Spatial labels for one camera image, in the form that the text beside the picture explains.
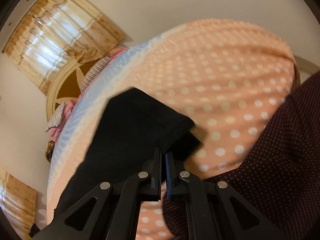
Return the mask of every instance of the striped fabric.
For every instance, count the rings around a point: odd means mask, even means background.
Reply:
[[[81,94],[83,94],[91,83],[97,78],[101,71],[110,63],[111,56],[102,57],[96,64],[86,73],[82,86],[80,87]]]

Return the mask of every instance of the beige wall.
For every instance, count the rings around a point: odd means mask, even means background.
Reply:
[[[37,225],[43,227],[50,165],[44,157],[50,140],[45,96],[0,54],[0,162],[6,170],[38,191]]]
[[[137,44],[184,22],[231,18],[260,25],[320,65],[320,26],[303,0],[89,0]]]

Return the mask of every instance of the polka dot fabric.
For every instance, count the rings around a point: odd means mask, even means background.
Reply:
[[[239,168],[208,179],[228,182],[292,240],[304,239],[320,215],[319,87],[320,72],[286,98]],[[165,201],[164,216],[185,237],[183,205]]]
[[[249,23],[209,19],[173,33],[119,90],[137,87],[195,122],[192,132],[203,146],[185,167],[206,179],[240,165],[290,93],[293,78],[293,55],[277,36]],[[149,212],[147,204],[142,208]],[[140,213],[149,220],[138,228],[155,223],[151,213]],[[137,239],[170,237],[142,229]]]

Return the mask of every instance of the yellow curtain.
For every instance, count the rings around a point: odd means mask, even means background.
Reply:
[[[87,0],[38,0],[16,27],[5,52],[47,95],[50,83],[67,62],[97,60],[124,37]]]
[[[0,167],[0,207],[21,237],[31,240],[28,231],[35,222],[36,191]]]

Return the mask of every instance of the folded black garment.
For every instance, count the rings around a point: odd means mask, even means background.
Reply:
[[[64,189],[54,219],[103,181],[125,181],[153,159],[155,147],[185,160],[200,144],[193,121],[132,88],[108,102],[84,161]]]

